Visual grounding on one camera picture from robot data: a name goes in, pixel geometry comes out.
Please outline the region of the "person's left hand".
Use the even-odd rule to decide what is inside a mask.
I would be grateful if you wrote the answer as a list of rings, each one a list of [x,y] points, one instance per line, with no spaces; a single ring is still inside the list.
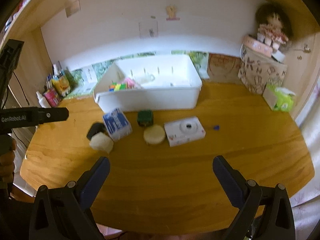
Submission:
[[[11,146],[7,153],[1,155],[0,176],[3,182],[12,183],[14,181],[14,159],[15,159],[16,141],[11,139]]]

